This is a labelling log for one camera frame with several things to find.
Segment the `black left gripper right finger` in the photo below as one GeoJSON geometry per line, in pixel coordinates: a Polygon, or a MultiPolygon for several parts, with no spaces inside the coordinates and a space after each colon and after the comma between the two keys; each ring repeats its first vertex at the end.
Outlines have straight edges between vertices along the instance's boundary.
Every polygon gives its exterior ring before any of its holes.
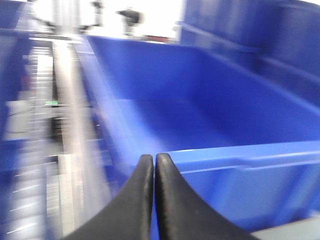
{"type": "Polygon", "coordinates": [[[161,240],[254,240],[211,208],[187,183],[167,153],[155,161],[155,210],[161,240]]]}

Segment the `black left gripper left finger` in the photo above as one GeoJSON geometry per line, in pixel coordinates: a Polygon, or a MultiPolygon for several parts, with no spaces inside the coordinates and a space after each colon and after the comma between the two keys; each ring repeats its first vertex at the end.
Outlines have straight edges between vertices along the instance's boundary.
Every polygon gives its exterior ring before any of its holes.
{"type": "Polygon", "coordinates": [[[153,156],[143,154],[120,192],[65,240],[149,240],[154,193],[153,156]]]}

